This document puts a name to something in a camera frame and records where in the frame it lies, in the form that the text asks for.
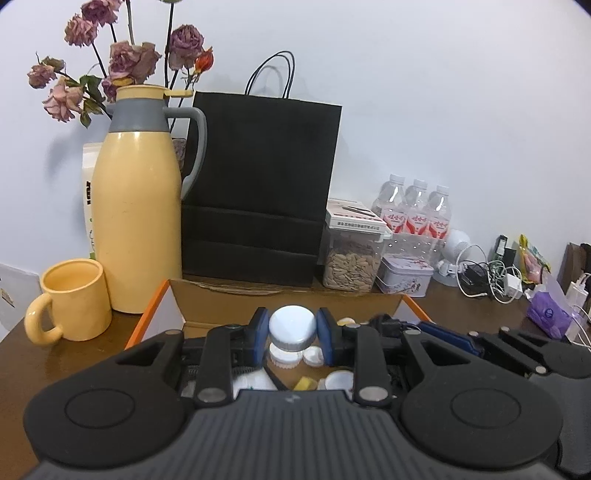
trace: metal screw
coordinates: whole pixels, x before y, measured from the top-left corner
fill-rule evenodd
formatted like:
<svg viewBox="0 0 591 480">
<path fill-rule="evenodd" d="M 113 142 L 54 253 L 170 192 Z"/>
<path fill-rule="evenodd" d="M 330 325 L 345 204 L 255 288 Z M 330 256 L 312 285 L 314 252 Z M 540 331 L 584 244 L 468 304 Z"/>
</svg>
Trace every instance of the metal screw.
<svg viewBox="0 0 591 480">
<path fill-rule="evenodd" d="M 217 387 L 208 387 L 198 393 L 197 398 L 204 403 L 218 403 L 226 399 L 226 393 Z"/>
<path fill-rule="evenodd" d="M 388 398 L 388 390 L 382 387 L 363 387 L 359 396 L 365 401 L 382 401 Z"/>
</svg>

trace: white bottle cap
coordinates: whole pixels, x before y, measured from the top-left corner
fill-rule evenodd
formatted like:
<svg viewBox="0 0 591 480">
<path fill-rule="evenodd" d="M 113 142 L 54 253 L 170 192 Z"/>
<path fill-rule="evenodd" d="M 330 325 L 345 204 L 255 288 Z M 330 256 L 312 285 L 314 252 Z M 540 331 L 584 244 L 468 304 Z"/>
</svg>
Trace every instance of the white bottle cap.
<svg viewBox="0 0 591 480">
<path fill-rule="evenodd" d="M 427 190 L 427 182 L 424 180 L 414 179 L 413 185 L 420 189 Z"/>
<path fill-rule="evenodd" d="M 349 399 L 353 398 L 353 372 L 336 370 L 324 381 L 326 390 L 344 390 Z"/>
<path fill-rule="evenodd" d="M 316 317 L 299 305 L 276 310 L 269 320 L 271 342 L 287 352 L 300 352 L 316 337 Z"/>
<path fill-rule="evenodd" d="M 322 367 L 324 365 L 324 355 L 319 346 L 309 346 L 304 350 L 304 363 L 311 367 Z"/>
<path fill-rule="evenodd" d="M 400 185 L 404 185 L 404 177 L 401 177 L 400 175 L 394 175 L 393 173 L 391 173 L 390 181 L 393 181 L 394 183 L 399 183 Z"/>
<path fill-rule="evenodd" d="M 279 368 L 295 368 L 301 362 L 301 352 L 286 352 L 277 348 L 273 343 L 269 345 L 271 361 Z"/>
</svg>

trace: dried rose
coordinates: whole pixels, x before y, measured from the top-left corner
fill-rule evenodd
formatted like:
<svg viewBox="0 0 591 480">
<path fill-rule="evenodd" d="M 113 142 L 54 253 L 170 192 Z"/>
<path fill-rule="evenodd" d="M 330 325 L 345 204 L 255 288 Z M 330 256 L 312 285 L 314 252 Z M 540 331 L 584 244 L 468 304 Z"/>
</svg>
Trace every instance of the dried rose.
<svg viewBox="0 0 591 480">
<path fill-rule="evenodd" d="M 131 71 L 131 77 L 135 79 L 135 83 L 144 83 L 156 71 L 156 64 L 162 55 L 155 50 L 155 46 L 149 42 L 142 43 L 141 57 Z"/>
<path fill-rule="evenodd" d="M 74 118 L 72 111 L 82 113 L 82 87 L 67 87 L 66 78 L 61 77 L 55 87 L 49 91 L 49 97 L 43 101 L 44 109 L 60 122 L 69 122 Z"/>
<path fill-rule="evenodd" d="M 82 18 L 104 27 L 107 23 L 115 23 L 117 15 L 107 0 L 90 0 L 82 5 Z"/>
<path fill-rule="evenodd" d="M 117 99 L 117 87 L 113 84 L 113 79 L 107 77 L 102 81 L 101 85 L 103 86 L 107 101 L 113 103 Z"/>
<path fill-rule="evenodd" d="M 209 47 L 195 61 L 195 74 L 200 75 L 213 67 L 213 47 Z"/>
<path fill-rule="evenodd" d="M 50 65 L 33 65 L 27 76 L 29 85 L 33 88 L 45 88 L 51 80 L 57 78 L 54 68 Z"/>
<path fill-rule="evenodd" d="M 121 3 L 123 3 L 123 0 L 106 0 L 106 1 L 109 4 L 109 8 L 113 12 L 118 12 L 119 7 L 121 6 Z"/>
<path fill-rule="evenodd" d="M 172 70 L 189 69 L 203 52 L 203 35 L 192 25 L 181 25 L 170 34 L 169 52 L 168 66 Z"/>
<path fill-rule="evenodd" d="M 109 62 L 109 76 L 111 79 L 115 80 L 131 75 L 141 56 L 140 47 L 131 46 L 127 40 L 113 43 Z"/>
<path fill-rule="evenodd" d="M 84 20 L 80 15 L 76 14 L 66 25 L 64 39 L 70 45 L 76 45 L 77 47 L 89 46 L 92 45 L 96 38 L 97 29 L 98 24 Z"/>
</svg>

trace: thermos handle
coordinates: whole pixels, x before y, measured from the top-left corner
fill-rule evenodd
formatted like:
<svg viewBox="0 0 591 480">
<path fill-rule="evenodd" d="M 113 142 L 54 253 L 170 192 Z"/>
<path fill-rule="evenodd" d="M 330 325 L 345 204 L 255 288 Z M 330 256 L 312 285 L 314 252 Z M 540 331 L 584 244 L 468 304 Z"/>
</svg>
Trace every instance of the thermos handle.
<svg viewBox="0 0 591 480">
<path fill-rule="evenodd" d="M 207 121 L 205 120 L 205 114 L 199 109 L 192 106 L 187 107 L 164 107 L 164 116 L 166 118 L 190 118 L 197 122 L 199 129 L 199 143 L 197 145 L 197 155 L 195 155 L 195 163 L 191 173 L 183 180 L 183 186 L 181 188 L 181 200 L 184 200 L 195 180 L 199 175 L 201 164 L 203 163 L 203 157 L 205 156 L 205 149 L 207 148 Z"/>
</svg>

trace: black paper bag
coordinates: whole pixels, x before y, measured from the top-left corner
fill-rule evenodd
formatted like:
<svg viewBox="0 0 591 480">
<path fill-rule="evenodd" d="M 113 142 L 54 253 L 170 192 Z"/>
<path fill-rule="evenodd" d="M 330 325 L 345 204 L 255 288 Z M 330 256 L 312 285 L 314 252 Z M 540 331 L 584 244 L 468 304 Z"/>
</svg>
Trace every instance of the black paper bag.
<svg viewBox="0 0 591 480">
<path fill-rule="evenodd" d="M 200 173 L 183 202 L 183 271 L 309 286 L 341 107 L 200 92 L 193 105 L 205 113 L 208 138 Z M 191 122 L 184 174 L 193 166 L 197 136 Z"/>
</svg>

